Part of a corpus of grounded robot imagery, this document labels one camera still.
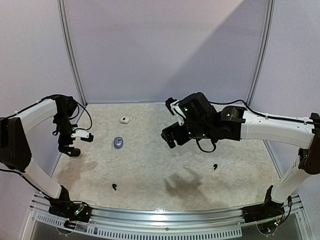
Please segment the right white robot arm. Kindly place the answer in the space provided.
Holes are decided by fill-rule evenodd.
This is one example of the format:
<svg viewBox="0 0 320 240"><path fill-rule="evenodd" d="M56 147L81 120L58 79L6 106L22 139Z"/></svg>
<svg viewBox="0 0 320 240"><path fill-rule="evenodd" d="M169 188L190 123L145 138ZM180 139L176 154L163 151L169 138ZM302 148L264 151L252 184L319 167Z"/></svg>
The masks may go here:
<svg viewBox="0 0 320 240"><path fill-rule="evenodd" d="M271 186L258 213L269 218L289 195L307 178L320 173L320 116L290 118L254 111L248 105L226 104L217 111L202 92L182 100L168 98L165 106L177 122L161 132L162 139L173 149L190 140L211 141L215 148L220 140L265 140L299 148L297 160L280 182Z"/></svg>

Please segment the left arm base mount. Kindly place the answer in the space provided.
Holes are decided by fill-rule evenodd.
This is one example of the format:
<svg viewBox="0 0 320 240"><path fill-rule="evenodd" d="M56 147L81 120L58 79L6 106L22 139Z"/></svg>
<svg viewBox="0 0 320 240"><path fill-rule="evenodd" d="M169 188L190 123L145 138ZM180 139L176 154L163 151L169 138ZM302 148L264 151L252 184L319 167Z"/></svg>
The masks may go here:
<svg viewBox="0 0 320 240"><path fill-rule="evenodd" d="M58 198L48 195L44 197L49 201L48 212L52 215L67 219L67 222L89 223L93 208L84 201L70 199L69 191L61 185L61 192Z"/></svg>

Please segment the blue-grey charging case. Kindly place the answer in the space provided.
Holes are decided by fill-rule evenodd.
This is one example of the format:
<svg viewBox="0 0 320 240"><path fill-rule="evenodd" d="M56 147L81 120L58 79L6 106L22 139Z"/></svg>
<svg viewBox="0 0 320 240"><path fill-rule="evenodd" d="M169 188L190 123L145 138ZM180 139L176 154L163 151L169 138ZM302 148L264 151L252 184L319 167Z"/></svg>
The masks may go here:
<svg viewBox="0 0 320 240"><path fill-rule="evenodd" d="M124 140L122 137L117 136L114 140L113 140L113 147L115 149L121 149L124 145Z"/></svg>

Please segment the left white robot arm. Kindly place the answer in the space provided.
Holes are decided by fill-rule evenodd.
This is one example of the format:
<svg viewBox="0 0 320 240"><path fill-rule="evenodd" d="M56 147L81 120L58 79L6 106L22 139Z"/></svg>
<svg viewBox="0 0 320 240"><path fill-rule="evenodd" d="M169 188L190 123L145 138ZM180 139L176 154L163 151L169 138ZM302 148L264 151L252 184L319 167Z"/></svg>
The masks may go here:
<svg viewBox="0 0 320 240"><path fill-rule="evenodd" d="M72 96L53 94L0 119L0 162L5 172L19 175L48 199L58 199L54 207L63 217L75 211L68 191L40 164L56 158L51 148L69 157L81 154L73 146L80 129L71 122L79 105Z"/></svg>

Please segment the white earbud charging case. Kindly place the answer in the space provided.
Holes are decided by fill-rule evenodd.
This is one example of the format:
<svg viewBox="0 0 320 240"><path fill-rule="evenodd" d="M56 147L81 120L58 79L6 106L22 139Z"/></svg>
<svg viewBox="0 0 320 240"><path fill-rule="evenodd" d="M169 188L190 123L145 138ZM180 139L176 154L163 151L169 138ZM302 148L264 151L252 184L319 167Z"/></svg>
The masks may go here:
<svg viewBox="0 0 320 240"><path fill-rule="evenodd" d="M119 122L121 124L125 124L126 125L126 124L128 124L130 122L130 118L129 117L121 117Z"/></svg>

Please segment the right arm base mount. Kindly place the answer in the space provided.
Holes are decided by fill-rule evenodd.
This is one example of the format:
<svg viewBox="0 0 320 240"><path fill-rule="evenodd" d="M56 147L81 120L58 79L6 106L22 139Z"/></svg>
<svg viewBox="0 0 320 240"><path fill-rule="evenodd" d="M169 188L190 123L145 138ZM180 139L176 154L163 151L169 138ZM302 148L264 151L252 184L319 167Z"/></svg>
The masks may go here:
<svg viewBox="0 0 320 240"><path fill-rule="evenodd" d="M271 185L267 189L263 203L249 205L241 209L242 216L246 224L261 221L267 218L273 218L279 215L281 215L281 218L275 224L276 226L281 225L283 222L287 220L292 210L292 205L293 205L292 196L289 195L287 198L289 211L287 215L285 215L284 203L277 203L273 201L272 189L273 189L273 185Z"/></svg>

